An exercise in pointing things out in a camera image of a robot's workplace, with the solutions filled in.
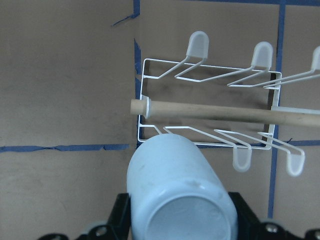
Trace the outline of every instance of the dish rack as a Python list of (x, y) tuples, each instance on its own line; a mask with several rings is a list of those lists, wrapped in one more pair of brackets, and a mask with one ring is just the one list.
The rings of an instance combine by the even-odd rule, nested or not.
[[(181, 120), (173, 120), (171, 122), (158, 121), (157, 119), (148, 119), (148, 104), (151, 104), (150, 98), (154, 99), (150, 93), (156, 93), (156, 97), (160, 98), (166, 95), (166, 91), (178, 89), (175, 101), (180, 101), (180, 97), (184, 97), (187, 92), (183, 92), (182, 83), (187, 85), (185, 89), (194, 90), (202, 85), (209, 84), (203, 92), (209, 92), (210, 89), (218, 89), (220, 92), (232, 91), (233, 95), (250, 97), (251, 88), (258, 89), (256, 96), (264, 96), (265, 105), (263, 109), (272, 111), (294, 112), (320, 114), (318, 110), (300, 109), (291, 107), (280, 107), (279, 98), (281, 85), (305, 81), (320, 77), (320, 46), (313, 52), (311, 70), (292, 76), (282, 77), (282, 73), (278, 71), (270, 71), (272, 66), (273, 47), (270, 43), (259, 42), (253, 51), (251, 64), (248, 68), (234, 68), (225, 66), (204, 65), (208, 58), (209, 37), (203, 31), (194, 32), (189, 39), (186, 57), (182, 61), (170, 61), (162, 59), (146, 58), (143, 61), (140, 100), (146, 100), (146, 115), (138, 116), (138, 144), (145, 142), (152, 137), (150, 130), (155, 134), (174, 133), (184, 135), (182, 132), (187, 131), (189, 135), (185, 137), (192, 140), (193, 135), (204, 136), (205, 139), (192, 140), (199, 148), (219, 148), (226, 147), (233, 149), (233, 167), (239, 172), (245, 172), (250, 168), (252, 159), (252, 149), (269, 150), (277, 148), (286, 152), (287, 165), (286, 169), (289, 175), (299, 176), (304, 167), (305, 153), (302, 149), (280, 141), (274, 138), (275, 125), (264, 124), (260, 130), (255, 133), (252, 129), (243, 133), (241, 123), (238, 124), (236, 130), (233, 125), (219, 126), (214, 129), (201, 129), (203, 122), (188, 122), (185, 124)], [(197, 63), (189, 63), (190, 60), (197, 60)], [(239, 104), (238, 101), (231, 101), (232, 104)]]

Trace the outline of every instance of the wooden dowel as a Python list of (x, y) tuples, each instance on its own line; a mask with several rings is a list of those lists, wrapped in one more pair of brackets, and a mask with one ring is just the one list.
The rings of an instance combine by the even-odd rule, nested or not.
[[(131, 114), (146, 115), (146, 100), (131, 100)], [(320, 127), (320, 115), (228, 106), (150, 101), (149, 117), (194, 118), (246, 123)]]

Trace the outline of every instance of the cardboard panel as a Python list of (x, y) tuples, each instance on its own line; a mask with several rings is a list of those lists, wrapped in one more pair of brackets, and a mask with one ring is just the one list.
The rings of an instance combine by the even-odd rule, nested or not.
[(49, 233), (75, 239), (107, 221), (126, 192), (133, 150), (2, 153), (0, 239), (35, 240)]
[[(287, 6), (282, 56), (284, 77), (311, 69), (313, 51), (320, 46), (320, 7)], [(286, 84), (281, 87), (280, 105), (283, 107), (319, 110), (319, 78)], [(281, 126), (283, 140), (319, 140), (320, 129)]]
[(286, 173), (286, 155), (279, 153), (274, 201), (274, 219), (300, 237), (304, 237), (307, 230), (320, 226), (320, 148), (305, 146), (302, 149), (306, 161), (299, 177)]
[(121, 1), (0, 3), (0, 146), (128, 143), (134, 20)]

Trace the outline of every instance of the blue painter's tape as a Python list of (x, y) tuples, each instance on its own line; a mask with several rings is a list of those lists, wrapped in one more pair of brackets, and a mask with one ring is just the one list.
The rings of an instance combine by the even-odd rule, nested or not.
[(133, 15), (132, 18), (136, 18), (140, 15), (140, 0), (133, 0)]
[(136, 74), (141, 75), (141, 48), (136, 40), (134, 40), (134, 67)]
[(287, 141), (288, 144), (291, 144), (296, 147), (308, 147), (308, 146), (320, 146), (320, 140), (302, 140), (302, 141)]
[(125, 150), (129, 144), (93, 144), (93, 145), (59, 145), (59, 146), (1, 146), (0, 153), (17, 152), (27, 153), (39, 150), (58, 150), (58, 151), (99, 151), (99, 150)]
[(141, 82), (135, 78), (135, 99), (140, 99)]
[(279, 6), (279, 17), (278, 17), (278, 39), (276, 46), (276, 71), (281, 72), (282, 70), (282, 56), (283, 56), (283, 45), (285, 36), (285, 17), (286, 17), (286, 0), (282, 0)]
[(133, 14), (126, 16), (125, 18), (115, 22), (114, 24), (112, 24), (111, 26), (115, 26), (127, 19), (135, 19), (136, 17), (138, 17), (140, 15), (140, 0), (133, 0)]
[[(281, 4), (281, 0), (186, 0), (197, 2), (239, 3), (239, 4)], [(320, 6), (320, 0), (286, 0), (286, 5)]]
[(279, 4), (280, 3), (280, 0), (186, 0), (186, 1), (239, 3), (239, 4)]
[[(278, 139), (279, 137), (278, 125), (275, 126), (273, 137), (275, 139)], [(273, 147), (272, 153), (271, 153), (271, 171), (270, 171), (269, 199), (268, 199), (268, 218), (270, 219), (272, 219), (274, 216), (277, 161), (278, 161), (278, 149)]]
[(320, 0), (286, 0), (287, 5), (320, 6)]
[[(141, 128), (140, 128), (140, 131), (138, 132), (138, 128), (139, 128), (139, 126), (138, 126), (139, 118), (140, 118), (140, 123), (141, 123), (141, 124), (143, 124), (143, 121), (144, 121), (144, 117), (141, 116), (141, 115), (138, 115), (137, 121), (136, 121), (136, 129), (137, 129), (137, 133), (136, 133), (136, 134), (137, 134), (137, 136), (138, 136), (138, 133), (139, 133), (139, 139), (142, 139), (143, 136), (144, 136), (144, 127), (141, 127)], [(136, 148), (140, 147), (141, 144), (142, 144), (142, 142), (137, 141), (137, 142), (136, 142)]]

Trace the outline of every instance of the white plastic cap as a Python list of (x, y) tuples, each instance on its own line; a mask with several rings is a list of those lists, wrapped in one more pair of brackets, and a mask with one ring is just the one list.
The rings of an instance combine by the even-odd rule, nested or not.
[(313, 51), (311, 69), (320, 70), (320, 46)]
[(247, 148), (233, 148), (233, 162), (234, 169), (240, 173), (249, 170), (251, 166), (252, 150)]
[(189, 39), (188, 49), (186, 55), (189, 57), (196, 57), (201, 59), (208, 58), (209, 37), (203, 31), (195, 31), (191, 34)]
[(183, 196), (163, 205), (150, 218), (144, 240), (229, 240), (230, 223), (213, 202)]
[(269, 42), (259, 42), (254, 48), (251, 66), (270, 69), (273, 51), (273, 47)]
[(306, 157), (304, 154), (288, 154), (286, 172), (292, 177), (299, 176), (304, 170), (305, 159)]

